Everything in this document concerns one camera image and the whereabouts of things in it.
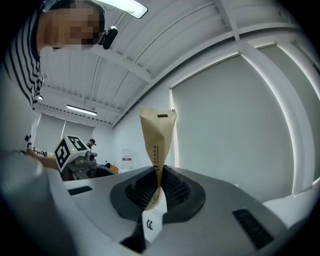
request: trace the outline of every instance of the camera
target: camera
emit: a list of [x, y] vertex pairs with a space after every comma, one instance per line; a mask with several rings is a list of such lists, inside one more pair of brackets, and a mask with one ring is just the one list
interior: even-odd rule
[[118, 29], [111, 26], [108, 31], [104, 30], [101, 40], [98, 45], [103, 46], [103, 49], [108, 50], [118, 34]]

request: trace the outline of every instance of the white ceiling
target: white ceiling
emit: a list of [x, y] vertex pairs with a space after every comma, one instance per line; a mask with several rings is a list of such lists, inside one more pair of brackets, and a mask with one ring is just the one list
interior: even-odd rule
[[274, 0], [138, 2], [148, 8], [141, 19], [101, 3], [105, 28], [119, 32], [109, 50], [41, 52], [41, 108], [94, 108], [94, 119], [114, 126], [150, 87], [206, 47], [246, 32], [296, 26]]

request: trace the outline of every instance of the brown paper bag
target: brown paper bag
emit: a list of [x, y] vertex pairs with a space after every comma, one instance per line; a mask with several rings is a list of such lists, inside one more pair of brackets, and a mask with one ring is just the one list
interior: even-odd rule
[[175, 110], [141, 108], [139, 115], [146, 152], [155, 168], [157, 178], [157, 190], [145, 209], [148, 211], [156, 207], [161, 199], [162, 171], [170, 149], [177, 114]]

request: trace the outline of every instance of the ceiling light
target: ceiling light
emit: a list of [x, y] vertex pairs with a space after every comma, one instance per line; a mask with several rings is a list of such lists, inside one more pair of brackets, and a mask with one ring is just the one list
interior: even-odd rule
[[96, 116], [96, 115], [97, 115], [97, 112], [93, 112], [93, 111], [90, 111], [90, 110], [86, 110], [86, 109], [83, 109], [83, 108], [80, 108], [80, 107], [71, 106], [71, 105], [66, 105], [66, 107], [67, 107], [68, 109], [70, 109], [70, 110], [79, 111], [79, 112], [86, 113], [86, 114], [89, 114], [89, 115], [93, 115], [93, 116]]
[[148, 8], [134, 0], [97, 0], [98, 2], [114, 6], [137, 19], [140, 19], [148, 11]]

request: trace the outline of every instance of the person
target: person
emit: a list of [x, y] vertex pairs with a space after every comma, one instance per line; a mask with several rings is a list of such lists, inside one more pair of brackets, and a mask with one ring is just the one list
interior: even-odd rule
[[91, 138], [89, 140], [89, 143], [87, 143], [86, 145], [89, 149], [91, 149], [93, 145], [96, 145], [96, 141], [93, 138]]
[[54, 158], [38, 156], [31, 149], [33, 110], [44, 80], [41, 50], [95, 45], [104, 32], [105, 12], [92, 0], [59, 0], [43, 12], [45, 4], [43, 0], [28, 17], [0, 61], [0, 150], [23, 152], [44, 167], [59, 170]]

